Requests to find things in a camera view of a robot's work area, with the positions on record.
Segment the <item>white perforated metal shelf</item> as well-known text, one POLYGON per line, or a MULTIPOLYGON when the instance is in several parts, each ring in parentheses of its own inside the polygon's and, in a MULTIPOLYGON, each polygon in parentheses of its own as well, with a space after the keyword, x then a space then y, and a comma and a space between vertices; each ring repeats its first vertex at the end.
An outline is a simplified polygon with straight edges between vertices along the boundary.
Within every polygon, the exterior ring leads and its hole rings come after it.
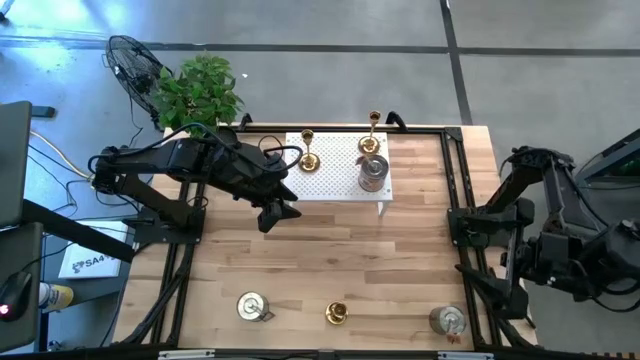
MULTIPOLYGON (((306 151, 301 132, 288 132, 285 136, 288 145, 306 151)), ((304 202, 372 202, 378 205, 378 213, 384 214, 393 201, 391 160, 387 135, 374 132, 380 142, 377 154, 388 160, 389 174, 384 188, 378 192, 366 192, 358 184, 360 166, 356 160, 363 155, 358 149, 359 140, 367 132, 328 132, 313 131, 314 137, 310 151, 320 159, 319 169, 304 172, 299 165, 289 170, 283 183, 291 189, 300 201, 304 202)))

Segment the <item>dark metal cart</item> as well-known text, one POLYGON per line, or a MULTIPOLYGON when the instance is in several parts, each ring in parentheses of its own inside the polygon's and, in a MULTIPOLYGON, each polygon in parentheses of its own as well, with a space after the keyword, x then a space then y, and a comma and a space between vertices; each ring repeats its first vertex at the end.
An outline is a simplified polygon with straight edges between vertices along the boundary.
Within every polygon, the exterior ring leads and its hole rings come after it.
POLYGON ((640 216, 640 128, 596 153, 580 168, 576 183, 596 228, 640 216))

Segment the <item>white and yellow spray can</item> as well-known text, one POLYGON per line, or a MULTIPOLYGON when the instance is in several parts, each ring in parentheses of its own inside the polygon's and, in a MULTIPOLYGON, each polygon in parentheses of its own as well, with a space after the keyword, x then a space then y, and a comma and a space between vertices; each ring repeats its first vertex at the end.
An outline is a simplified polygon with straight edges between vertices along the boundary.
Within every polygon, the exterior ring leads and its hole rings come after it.
POLYGON ((59 311, 73 301, 74 292, 70 287, 41 282, 39 284, 38 307, 43 312, 59 311))

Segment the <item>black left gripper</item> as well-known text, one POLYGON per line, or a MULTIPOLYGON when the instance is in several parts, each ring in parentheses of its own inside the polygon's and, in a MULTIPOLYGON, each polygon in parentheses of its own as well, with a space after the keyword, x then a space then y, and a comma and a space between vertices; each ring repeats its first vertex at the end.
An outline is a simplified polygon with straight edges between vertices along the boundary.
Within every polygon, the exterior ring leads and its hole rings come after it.
POLYGON ((244 180, 241 185, 241 197, 253 207, 261 209, 257 217, 260 232, 268 233, 280 220, 302 216, 299 210, 289 204, 297 201, 298 196, 283 183, 288 175, 288 170, 265 172, 244 180))

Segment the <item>green plant in black pot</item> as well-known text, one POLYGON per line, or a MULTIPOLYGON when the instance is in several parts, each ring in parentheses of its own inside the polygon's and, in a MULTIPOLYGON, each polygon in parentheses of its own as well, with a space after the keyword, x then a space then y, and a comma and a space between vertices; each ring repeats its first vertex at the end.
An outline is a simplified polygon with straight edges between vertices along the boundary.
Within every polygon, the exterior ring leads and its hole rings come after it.
POLYGON ((205 130, 217 132, 230 125, 245 107, 236 94, 236 77, 230 62, 220 56, 202 53, 185 60, 176 74, 163 66, 152 92, 159 124, 186 129, 192 137, 202 137, 205 130))

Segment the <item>black diagonal metal beam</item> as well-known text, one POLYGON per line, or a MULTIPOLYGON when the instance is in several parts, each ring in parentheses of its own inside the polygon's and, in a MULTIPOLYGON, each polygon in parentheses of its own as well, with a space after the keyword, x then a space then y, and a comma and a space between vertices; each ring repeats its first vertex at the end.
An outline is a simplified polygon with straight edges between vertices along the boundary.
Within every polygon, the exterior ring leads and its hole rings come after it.
POLYGON ((29 200, 23 201, 21 220, 25 223, 40 223, 49 234, 109 257, 126 263, 133 260, 134 250, 126 243, 29 200))

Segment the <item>dark grey monitor panel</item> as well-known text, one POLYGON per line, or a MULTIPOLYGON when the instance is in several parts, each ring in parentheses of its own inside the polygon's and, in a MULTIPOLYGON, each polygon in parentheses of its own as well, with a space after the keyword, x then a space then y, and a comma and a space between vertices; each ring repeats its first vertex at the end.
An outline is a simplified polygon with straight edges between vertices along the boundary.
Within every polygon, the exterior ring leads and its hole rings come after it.
POLYGON ((0 228, 21 219, 32 104, 0 105, 0 228))

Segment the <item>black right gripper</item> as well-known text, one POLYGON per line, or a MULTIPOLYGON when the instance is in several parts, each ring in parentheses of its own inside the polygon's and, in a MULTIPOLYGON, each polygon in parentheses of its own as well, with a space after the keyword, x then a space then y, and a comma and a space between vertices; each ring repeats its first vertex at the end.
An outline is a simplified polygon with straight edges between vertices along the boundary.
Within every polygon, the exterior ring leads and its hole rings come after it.
POLYGON ((586 270, 579 263, 584 250, 579 237, 541 232, 538 237, 523 240, 518 228, 502 253, 507 289, 504 294, 503 279, 471 267, 456 264, 455 268, 469 281, 487 306, 501 306, 505 319, 523 319, 529 306, 528 293, 520 286, 526 279, 538 285, 549 286, 569 293, 578 301, 591 296, 586 270))

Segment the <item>black floor fan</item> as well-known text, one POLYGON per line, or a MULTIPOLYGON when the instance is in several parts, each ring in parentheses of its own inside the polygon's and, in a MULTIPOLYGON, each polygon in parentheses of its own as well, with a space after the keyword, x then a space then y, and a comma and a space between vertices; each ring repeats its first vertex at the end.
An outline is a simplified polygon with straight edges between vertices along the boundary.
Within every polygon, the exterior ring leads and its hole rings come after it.
POLYGON ((159 112, 153 93, 157 88, 163 64, 141 42, 127 35, 112 35, 105 45, 107 67, 133 102, 150 117, 160 130, 159 112))

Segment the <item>gold brass candlestick holder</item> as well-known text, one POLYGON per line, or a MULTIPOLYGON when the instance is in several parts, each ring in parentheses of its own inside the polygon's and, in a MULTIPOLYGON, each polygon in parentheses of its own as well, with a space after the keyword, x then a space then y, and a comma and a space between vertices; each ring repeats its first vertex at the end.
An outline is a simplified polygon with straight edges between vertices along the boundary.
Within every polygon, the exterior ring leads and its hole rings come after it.
POLYGON ((369 133, 362 137, 358 142, 358 149, 363 155, 373 155, 379 152, 380 142, 374 136, 374 130, 378 125, 380 118, 381 113, 379 111, 374 110, 369 113, 369 133))
POLYGON ((314 132, 311 129, 304 129, 301 132, 301 138, 306 146, 306 151, 302 155, 300 162, 298 163, 300 169, 304 172, 314 172, 319 169, 320 159, 319 157, 310 151, 310 145, 313 141, 314 132))
POLYGON ((348 318, 348 308, 344 302, 333 301, 325 309, 325 318, 332 325, 342 325, 348 318))

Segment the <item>white printed cardboard box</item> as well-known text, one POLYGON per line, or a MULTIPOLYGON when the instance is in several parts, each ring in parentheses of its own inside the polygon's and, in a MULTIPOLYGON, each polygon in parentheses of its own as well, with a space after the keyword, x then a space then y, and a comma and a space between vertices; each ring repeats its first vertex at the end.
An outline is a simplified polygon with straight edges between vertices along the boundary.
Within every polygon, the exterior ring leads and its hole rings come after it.
MULTIPOLYGON (((121 221, 81 221, 120 242, 131 234, 130 228, 121 221)), ((121 261, 94 250, 68 242, 61 262, 58 277, 62 279, 114 278, 119 275, 121 261)))

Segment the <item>grey aluminium bracket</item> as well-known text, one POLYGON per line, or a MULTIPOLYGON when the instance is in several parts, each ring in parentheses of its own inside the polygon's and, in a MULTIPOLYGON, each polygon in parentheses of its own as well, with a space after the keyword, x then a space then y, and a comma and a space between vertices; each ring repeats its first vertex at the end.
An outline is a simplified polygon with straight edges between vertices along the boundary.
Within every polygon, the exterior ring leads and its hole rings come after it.
POLYGON ((492 353, 442 351, 438 353, 437 360, 495 360, 495 357, 492 353))
POLYGON ((203 360, 215 358, 216 352, 213 349, 183 349, 161 351, 157 360, 203 360))

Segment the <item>silver scented candle tin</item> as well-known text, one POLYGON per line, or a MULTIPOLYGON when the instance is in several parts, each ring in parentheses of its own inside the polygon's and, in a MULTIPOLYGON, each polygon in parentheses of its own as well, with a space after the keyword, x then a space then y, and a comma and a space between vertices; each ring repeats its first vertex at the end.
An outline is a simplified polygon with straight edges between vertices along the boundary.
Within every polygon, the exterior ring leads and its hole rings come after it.
POLYGON ((358 184, 366 192, 378 192, 384 188, 389 174, 388 160, 381 155, 361 155, 356 164, 360 166, 358 184))
POLYGON ((238 316, 248 322, 266 322, 275 317, 267 298, 257 292, 243 293, 236 304, 238 316))
POLYGON ((458 307, 447 305, 431 310, 429 325, 436 334, 444 336, 449 343, 460 344, 462 342, 461 334, 466 329, 467 321, 458 307))

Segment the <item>dark desk mat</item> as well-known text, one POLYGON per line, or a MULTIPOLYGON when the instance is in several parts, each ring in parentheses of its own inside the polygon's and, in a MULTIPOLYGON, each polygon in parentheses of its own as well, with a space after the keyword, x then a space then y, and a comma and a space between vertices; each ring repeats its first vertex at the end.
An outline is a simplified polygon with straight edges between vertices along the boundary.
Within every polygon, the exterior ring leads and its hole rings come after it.
POLYGON ((28 307, 13 322, 0 321, 0 353, 27 345, 35 340, 39 317, 42 226, 29 224, 0 231, 0 285, 13 273, 32 275, 28 307))

